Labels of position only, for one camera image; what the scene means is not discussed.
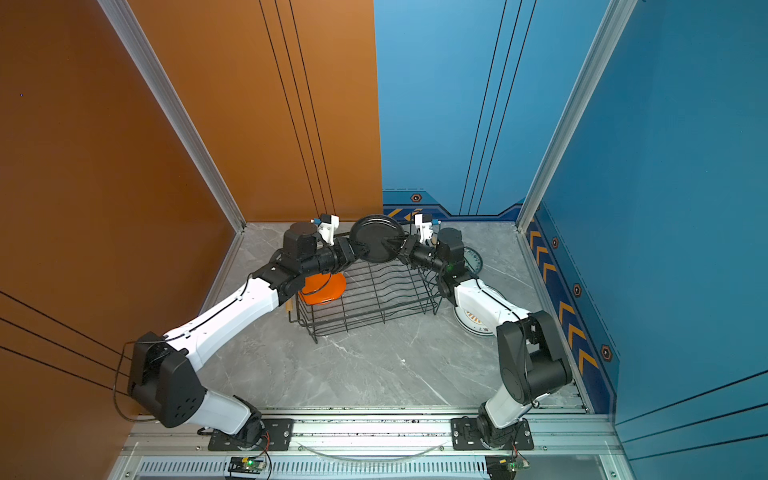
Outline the teal patterned plate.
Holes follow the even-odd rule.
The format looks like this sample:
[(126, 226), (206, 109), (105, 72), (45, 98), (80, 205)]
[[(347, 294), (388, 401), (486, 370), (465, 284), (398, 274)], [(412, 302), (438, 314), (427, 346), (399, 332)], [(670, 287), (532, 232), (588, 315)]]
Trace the teal patterned plate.
[(484, 261), (482, 259), (482, 256), (477, 250), (471, 247), (465, 247), (464, 260), (465, 260), (467, 269), (473, 275), (478, 275), (482, 271), (484, 266)]

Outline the orange plate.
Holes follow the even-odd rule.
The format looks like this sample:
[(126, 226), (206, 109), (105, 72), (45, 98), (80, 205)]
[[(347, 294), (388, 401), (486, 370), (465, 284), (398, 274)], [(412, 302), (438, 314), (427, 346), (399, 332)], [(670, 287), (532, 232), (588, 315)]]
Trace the orange plate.
[(316, 274), (305, 280), (299, 292), (300, 299), (307, 305), (321, 305), (339, 300), (347, 287), (343, 273)]

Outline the white plate red dotted pattern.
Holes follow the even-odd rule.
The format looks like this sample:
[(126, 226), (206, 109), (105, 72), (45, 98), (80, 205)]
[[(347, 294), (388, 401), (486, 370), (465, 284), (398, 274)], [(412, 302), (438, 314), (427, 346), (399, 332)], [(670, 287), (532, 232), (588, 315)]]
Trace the white plate red dotted pattern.
[(483, 283), (462, 283), (455, 289), (455, 299), (457, 321), (474, 335), (496, 336), (502, 324), (520, 320), (506, 298)]

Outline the black plate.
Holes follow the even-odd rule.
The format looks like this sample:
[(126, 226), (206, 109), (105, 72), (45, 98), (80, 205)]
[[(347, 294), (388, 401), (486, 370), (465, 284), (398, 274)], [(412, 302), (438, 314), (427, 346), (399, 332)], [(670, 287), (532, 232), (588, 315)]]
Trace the black plate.
[(366, 216), (351, 227), (349, 240), (359, 260), (381, 264), (394, 260), (406, 239), (402, 226), (393, 218)]

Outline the black wire dish rack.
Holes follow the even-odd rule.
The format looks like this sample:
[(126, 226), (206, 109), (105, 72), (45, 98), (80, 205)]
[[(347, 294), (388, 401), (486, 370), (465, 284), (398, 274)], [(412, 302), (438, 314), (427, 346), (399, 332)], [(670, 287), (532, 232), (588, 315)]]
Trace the black wire dish rack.
[[(349, 240), (350, 230), (335, 240)], [(299, 297), (304, 287), (292, 300), (289, 321), (305, 328), (314, 341), (418, 313), (435, 314), (441, 303), (437, 275), (405, 265), (397, 257), (381, 264), (357, 258), (340, 273), (347, 287), (339, 300), (307, 305)]]

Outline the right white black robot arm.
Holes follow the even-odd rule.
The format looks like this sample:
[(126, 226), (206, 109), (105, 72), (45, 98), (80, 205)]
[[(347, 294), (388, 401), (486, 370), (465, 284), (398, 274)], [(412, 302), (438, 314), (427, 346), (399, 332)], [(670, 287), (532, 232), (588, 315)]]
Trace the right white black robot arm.
[(434, 245), (418, 234), (382, 244), (403, 264), (435, 272), (441, 295), (496, 338), (502, 386), (481, 404), (476, 422), (485, 445), (506, 447), (526, 413), (573, 380), (558, 322), (543, 310), (532, 312), (507, 301), (470, 271), (457, 229), (439, 231)]

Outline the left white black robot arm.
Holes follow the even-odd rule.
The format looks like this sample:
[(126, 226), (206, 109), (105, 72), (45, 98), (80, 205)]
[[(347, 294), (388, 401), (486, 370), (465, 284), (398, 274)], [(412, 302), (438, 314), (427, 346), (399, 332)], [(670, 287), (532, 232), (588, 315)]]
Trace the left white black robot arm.
[(367, 251), (348, 235), (327, 240), (314, 224), (293, 224), (282, 247), (229, 297), (180, 327), (134, 342), (127, 394), (167, 428), (198, 425), (255, 446), (264, 430), (260, 411), (207, 388), (199, 370), (243, 329), (302, 290), (309, 277), (339, 273)]

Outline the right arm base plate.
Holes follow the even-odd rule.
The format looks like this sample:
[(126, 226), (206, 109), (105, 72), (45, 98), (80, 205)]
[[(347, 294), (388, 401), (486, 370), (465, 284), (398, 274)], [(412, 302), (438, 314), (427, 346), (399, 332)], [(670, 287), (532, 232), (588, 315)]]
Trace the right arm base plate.
[(515, 450), (532, 451), (533, 434), (526, 419), (496, 428), (485, 417), (459, 417), (450, 420), (452, 447), (457, 451)]

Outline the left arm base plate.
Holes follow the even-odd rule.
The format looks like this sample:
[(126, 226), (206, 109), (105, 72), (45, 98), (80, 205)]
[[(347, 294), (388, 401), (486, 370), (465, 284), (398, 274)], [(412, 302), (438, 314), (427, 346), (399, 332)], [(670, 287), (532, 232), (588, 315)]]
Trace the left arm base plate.
[(249, 422), (239, 433), (229, 435), (214, 430), (209, 451), (283, 452), (289, 449), (294, 430), (290, 418), (262, 418)]

